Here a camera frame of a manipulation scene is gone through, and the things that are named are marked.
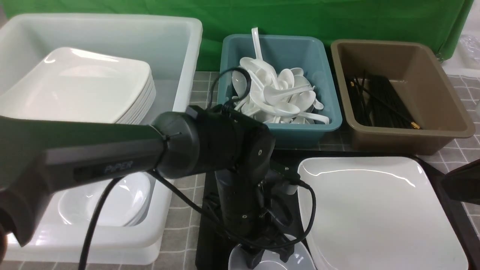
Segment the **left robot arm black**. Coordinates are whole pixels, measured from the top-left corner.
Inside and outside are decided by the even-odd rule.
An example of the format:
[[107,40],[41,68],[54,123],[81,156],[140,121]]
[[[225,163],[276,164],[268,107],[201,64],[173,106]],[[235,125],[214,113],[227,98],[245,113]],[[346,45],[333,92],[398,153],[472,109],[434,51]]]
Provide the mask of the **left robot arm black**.
[[[1,117],[1,258],[8,234],[21,247],[34,236],[56,192],[110,180],[85,233],[79,269],[86,267],[98,217],[114,185],[125,176],[147,172],[220,234],[242,245],[250,268],[266,250],[286,262],[298,239],[288,241],[271,203],[286,206],[273,189],[295,193],[299,175],[271,161],[275,138],[269,128],[224,105],[189,106],[164,112],[151,125],[36,121]],[[221,215],[187,200],[170,179],[215,172]]]

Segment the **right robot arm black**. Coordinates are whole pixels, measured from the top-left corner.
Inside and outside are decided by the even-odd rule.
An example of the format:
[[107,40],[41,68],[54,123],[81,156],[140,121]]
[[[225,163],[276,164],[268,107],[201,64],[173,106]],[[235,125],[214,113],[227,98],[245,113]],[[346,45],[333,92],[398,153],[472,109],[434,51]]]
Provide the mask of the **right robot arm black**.
[[480,204],[480,160],[446,173],[441,185],[452,200]]

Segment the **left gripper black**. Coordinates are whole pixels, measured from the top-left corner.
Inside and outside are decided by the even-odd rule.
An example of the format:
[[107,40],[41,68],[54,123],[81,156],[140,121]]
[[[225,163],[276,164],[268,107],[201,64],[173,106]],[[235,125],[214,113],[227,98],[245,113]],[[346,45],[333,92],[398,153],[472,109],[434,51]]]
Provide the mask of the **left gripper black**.
[[217,193],[210,193],[203,204],[206,217],[218,233],[236,241],[248,269],[262,260],[265,249],[277,248],[286,263],[300,238],[287,240],[281,226],[290,226],[293,215],[265,179],[269,165],[236,165],[214,172]]

